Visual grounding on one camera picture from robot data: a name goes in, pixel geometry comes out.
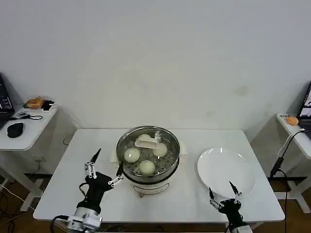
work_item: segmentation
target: black cable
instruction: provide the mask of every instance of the black cable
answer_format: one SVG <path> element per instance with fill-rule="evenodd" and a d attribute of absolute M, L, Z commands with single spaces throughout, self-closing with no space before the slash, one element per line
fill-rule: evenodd
<path fill-rule="evenodd" d="M 38 163 L 38 167 L 37 167 L 37 169 L 33 172 L 33 173 L 30 173 L 29 175 L 34 175 L 34 174 L 36 174 L 39 170 L 40 170 L 40 161 L 39 162 L 37 162 Z"/>
<path fill-rule="evenodd" d="M 56 216 L 55 218 L 53 218 L 53 220 L 51 221 L 51 223 L 50 223 L 50 231 L 51 231 L 51 233 L 55 233 L 55 231 L 54 231 L 54 222 L 57 220 L 57 219 L 63 219 L 63 220 L 68 220 L 68 216 L 66 216 L 66 215 L 58 215 L 58 216 Z"/>
<path fill-rule="evenodd" d="M 281 169 L 279 169 L 278 171 L 282 172 L 283 175 L 285 176 L 285 178 L 287 178 L 287 176 L 286 176 L 284 171 L 282 171 Z M 287 231 L 287 187 L 286 187 L 286 196 L 285 196 L 284 209 L 285 209 L 285 233 L 286 233 L 286 231 Z"/>
<path fill-rule="evenodd" d="M 8 226 L 8 233 L 13 233 L 15 229 L 15 223 L 14 221 L 10 221 L 9 226 Z"/>
<path fill-rule="evenodd" d="M 0 217 L 2 217 L 2 215 L 4 215 L 4 212 L 3 212 L 3 210 L 0 208 L 0 211 L 1 211 L 1 215 L 0 215 Z"/>
<path fill-rule="evenodd" d="M 306 131 L 306 130 L 304 130 L 304 131 L 299 131 L 299 132 L 296 132 L 296 133 L 291 137 L 291 139 L 290 139 L 290 141 L 288 142 L 288 144 L 287 144 L 287 146 L 286 146 L 286 148 L 285 148 L 285 150 L 284 150 L 282 156 L 279 157 L 279 158 L 277 158 L 276 163 L 274 164 L 273 168 L 271 169 L 270 178 L 273 178 L 274 175 L 275 175 L 275 174 L 278 172 L 278 170 L 281 168 L 281 165 L 282 165 L 282 163 L 283 163 L 283 161 L 284 161 L 284 158 L 283 158 L 283 157 L 284 157 L 284 155 L 285 155 L 285 153 L 286 153 L 286 151 L 287 151 L 287 149 L 288 149 L 288 147 L 289 147 L 291 141 L 293 140 L 293 138 L 294 138 L 297 134 L 302 133 L 302 132 L 307 133 L 307 132 L 310 132 L 310 131 Z"/>
<path fill-rule="evenodd" d="M 67 137 L 64 138 L 63 144 L 66 145 L 66 146 L 69 146 L 69 144 L 66 144 L 66 143 L 65 143 L 66 138 L 67 138 Z"/>
<path fill-rule="evenodd" d="M 163 228 L 162 226 L 160 226 L 160 225 L 155 226 L 155 228 L 160 229 L 161 232 L 165 232 L 165 231 L 164 231 L 164 228 Z"/>
<path fill-rule="evenodd" d="M 5 198 L 5 202 L 6 202 L 6 206 L 5 206 L 4 210 L 0 209 L 0 211 L 2 212 L 2 214 L 0 215 L 0 219 L 1 219 L 1 217 L 2 217 L 3 215 L 13 216 L 14 214 L 9 214 L 9 213 L 6 212 L 7 209 L 8 209 L 8 207 L 9 207 L 9 200 L 8 200 L 8 197 L 7 197 L 3 192 L 0 192 L 0 194 L 2 194 L 2 197 Z"/>
<path fill-rule="evenodd" d="M 230 226 L 230 224 L 228 224 L 227 228 L 225 229 L 225 233 L 227 233 L 229 226 Z"/>
<path fill-rule="evenodd" d="M 86 198 L 86 193 L 81 189 L 81 187 L 83 186 L 83 185 L 86 185 L 87 183 L 86 182 L 84 182 L 84 183 L 82 183 L 82 184 L 80 184 L 79 185 L 79 190 L 81 191 L 81 193 L 83 194 L 83 196 Z"/>
<path fill-rule="evenodd" d="M 286 153 L 286 151 L 287 151 L 287 149 L 288 149 L 288 147 L 289 147 L 291 141 L 293 140 L 293 138 L 294 138 L 297 134 L 299 134 L 299 133 L 307 133 L 307 132 L 308 132 L 308 131 L 305 130 L 305 131 L 299 131 L 299 132 L 295 133 L 295 134 L 292 136 L 292 138 L 290 139 L 290 141 L 288 142 L 287 147 L 285 148 L 285 150 L 284 150 L 284 152 L 283 152 L 281 158 L 284 157 L 284 155 L 285 155 L 285 153 Z"/>

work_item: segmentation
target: small orange item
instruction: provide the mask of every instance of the small orange item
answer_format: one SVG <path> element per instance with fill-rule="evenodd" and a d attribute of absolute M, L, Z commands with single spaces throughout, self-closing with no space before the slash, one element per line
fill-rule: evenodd
<path fill-rule="evenodd" d="M 295 118 L 294 116 L 289 116 L 287 118 L 287 122 L 290 124 L 290 125 L 298 125 L 298 119 Z"/>
<path fill-rule="evenodd" d="M 43 103 L 44 103 L 44 100 L 41 99 L 40 97 L 37 97 L 35 99 L 28 100 L 27 101 L 27 107 L 29 107 L 31 109 L 39 109 L 42 107 Z"/>

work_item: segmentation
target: pot handle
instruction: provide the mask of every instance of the pot handle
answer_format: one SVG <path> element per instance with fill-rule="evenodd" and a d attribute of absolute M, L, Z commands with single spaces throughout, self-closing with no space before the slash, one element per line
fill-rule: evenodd
<path fill-rule="evenodd" d="M 138 139 L 135 141 L 135 146 L 148 149 L 156 149 L 158 144 L 159 141 L 155 138 L 151 138 L 150 136 L 143 138 L 138 137 Z"/>
<path fill-rule="evenodd" d="M 186 144 L 183 142 L 179 142 L 179 145 L 180 145 L 179 162 L 181 164 L 185 164 L 187 162 L 186 161 L 187 160 L 186 155 L 188 154 L 187 147 L 186 147 Z"/>
<path fill-rule="evenodd" d="M 121 175 L 122 175 L 122 172 L 123 172 L 123 163 L 121 162 L 121 163 L 119 164 L 119 168 L 118 168 L 118 171 L 117 171 L 116 176 L 121 176 Z"/>
<path fill-rule="evenodd" d="M 117 158 L 117 150 L 116 149 L 111 151 L 110 163 L 113 164 L 114 168 L 117 168 L 119 166 L 119 162 L 118 162 L 118 158 Z"/>
<path fill-rule="evenodd" d="M 157 194 L 159 192 L 165 191 L 169 186 L 170 186 L 170 183 L 166 183 L 157 188 L 143 188 L 143 187 L 138 187 L 136 185 L 133 185 L 133 189 L 138 193 L 144 192 L 143 194 Z"/>

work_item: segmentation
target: white plate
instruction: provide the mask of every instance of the white plate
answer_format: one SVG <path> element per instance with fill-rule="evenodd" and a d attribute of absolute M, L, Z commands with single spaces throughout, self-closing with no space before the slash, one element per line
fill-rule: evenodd
<path fill-rule="evenodd" d="M 197 168 L 203 183 L 225 198 L 235 197 L 229 181 L 242 192 L 242 197 L 251 193 L 256 184 L 247 160 L 223 147 L 211 148 L 201 154 Z"/>

